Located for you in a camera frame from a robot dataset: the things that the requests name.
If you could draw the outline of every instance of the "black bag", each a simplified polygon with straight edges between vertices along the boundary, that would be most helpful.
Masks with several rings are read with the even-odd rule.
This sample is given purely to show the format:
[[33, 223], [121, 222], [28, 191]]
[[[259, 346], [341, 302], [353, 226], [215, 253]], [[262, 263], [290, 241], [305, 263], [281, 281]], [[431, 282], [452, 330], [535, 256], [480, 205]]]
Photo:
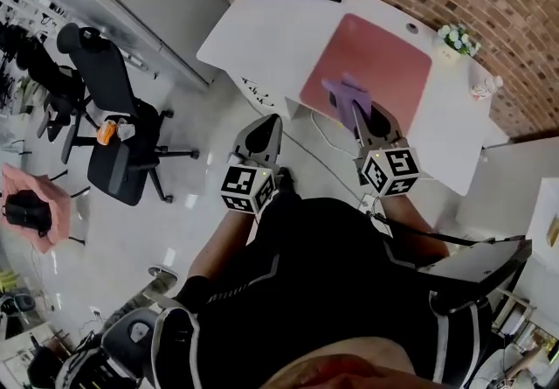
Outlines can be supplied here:
[[38, 231], [39, 237], [46, 236], [51, 230], [51, 208], [33, 190], [21, 190], [8, 195], [3, 215], [11, 225]]

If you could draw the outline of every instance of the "black office chair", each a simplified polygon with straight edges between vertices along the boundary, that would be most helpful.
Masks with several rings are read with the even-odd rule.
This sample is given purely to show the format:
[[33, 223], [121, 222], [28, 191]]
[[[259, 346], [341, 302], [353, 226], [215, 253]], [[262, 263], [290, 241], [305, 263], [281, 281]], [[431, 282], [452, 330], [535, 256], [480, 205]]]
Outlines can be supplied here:
[[113, 135], [109, 144], [103, 146], [94, 137], [78, 136], [77, 119], [66, 138], [62, 162], [67, 163], [72, 147], [93, 146], [87, 178], [98, 189], [125, 204], [137, 205], [149, 174], [159, 198], [172, 203], [173, 197], [163, 194], [157, 177], [155, 168], [159, 158], [199, 157], [197, 149], [171, 152], [166, 146], [157, 146], [163, 119], [172, 117], [173, 112], [158, 114], [153, 106], [134, 97], [121, 51], [108, 39], [101, 38], [94, 28], [80, 29], [76, 24], [68, 24], [60, 31], [57, 44], [62, 53], [70, 55], [95, 105], [104, 111], [127, 114], [109, 115], [106, 120], [125, 119], [135, 126], [131, 138], [121, 141]]
[[45, 116], [37, 130], [39, 138], [47, 131], [49, 141], [53, 142], [60, 130], [70, 125], [72, 115], [84, 116], [93, 127], [99, 128], [86, 111], [91, 97], [85, 97], [86, 85], [78, 71], [56, 64], [37, 38], [20, 41], [16, 64], [21, 70], [28, 70], [29, 76], [49, 93], [43, 105]]

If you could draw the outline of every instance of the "white flower pot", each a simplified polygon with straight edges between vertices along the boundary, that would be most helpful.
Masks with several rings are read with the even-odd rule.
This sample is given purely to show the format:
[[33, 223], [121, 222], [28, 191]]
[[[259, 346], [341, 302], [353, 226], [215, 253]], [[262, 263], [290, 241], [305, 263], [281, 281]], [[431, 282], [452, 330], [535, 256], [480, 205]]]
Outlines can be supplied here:
[[445, 44], [444, 41], [440, 40], [437, 42], [436, 50], [437, 55], [440, 57], [441, 61], [449, 65], [456, 63], [456, 61], [458, 61], [462, 56], [460, 53], [452, 49], [449, 45]]

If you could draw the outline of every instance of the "pink desk mat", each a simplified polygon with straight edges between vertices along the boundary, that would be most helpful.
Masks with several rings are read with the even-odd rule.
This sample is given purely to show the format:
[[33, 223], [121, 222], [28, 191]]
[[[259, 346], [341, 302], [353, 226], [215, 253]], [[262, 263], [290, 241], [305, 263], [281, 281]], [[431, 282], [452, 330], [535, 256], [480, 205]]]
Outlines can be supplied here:
[[300, 99], [321, 114], [339, 120], [323, 80], [350, 75], [372, 99], [392, 113], [407, 135], [418, 109], [431, 58], [398, 36], [347, 14], [300, 92]]

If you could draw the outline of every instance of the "white tiled floor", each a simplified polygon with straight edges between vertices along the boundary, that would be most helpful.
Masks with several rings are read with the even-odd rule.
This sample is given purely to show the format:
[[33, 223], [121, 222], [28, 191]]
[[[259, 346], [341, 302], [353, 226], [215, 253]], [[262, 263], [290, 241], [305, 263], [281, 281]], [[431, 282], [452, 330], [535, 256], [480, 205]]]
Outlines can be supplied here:
[[[180, 275], [180, 288], [191, 261], [225, 214], [219, 187], [232, 142], [240, 129], [259, 117], [225, 74], [219, 75], [207, 94], [173, 88], [163, 77], [152, 81], [134, 70], [129, 74], [137, 97], [160, 110], [175, 110], [175, 117], [163, 125], [160, 144], [175, 149], [196, 147], [201, 151], [198, 161], [188, 157], [162, 159], [158, 168], [162, 187], [173, 193], [175, 203], [161, 202], [149, 180], [136, 207], [119, 203], [92, 188], [88, 195], [75, 201], [72, 221], [72, 235], [86, 239], [86, 247], [66, 241], [51, 254], [40, 257], [32, 252], [28, 242], [2, 232], [11, 266], [26, 276], [31, 285], [39, 287], [38, 281], [42, 280], [49, 304], [55, 308], [47, 317], [56, 327], [69, 332], [74, 341], [100, 327], [99, 322], [91, 322], [80, 329], [93, 320], [90, 306], [99, 308], [107, 317], [149, 281], [147, 268], [162, 263], [166, 256], [169, 259], [169, 254], [174, 256], [172, 268]], [[99, 112], [92, 115], [102, 119]], [[54, 144], [45, 138], [37, 139], [35, 133], [41, 117], [42, 110], [31, 116], [25, 147], [33, 154], [27, 157], [25, 166], [30, 173], [53, 176], [65, 169], [60, 151], [66, 131]], [[332, 143], [357, 152], [348, 131], [318, 115], [316, 121]], [[284, 130], [319, 157], [357, 197], [369, 190], [359, 186], [350, 157], [323, 141], [308, 112], [301, 111], [293, 121], [284, 121]], [[83, 122], [80, 133], [91, 132]], [[87, 147], [73, 150], [69, 174], [59, 181], [68, 192], [88, 185], [89, 155]], [[357, 206], [357, 198], [330, 171], [285, 135], [279, 162], [292, 169], [304, 198], [339, 198]], [[458, 201], [442, 184], [428, 180], [417, 185], [411, 198], [433, 225], [444, 218], [453, 219], [448, 213]]]

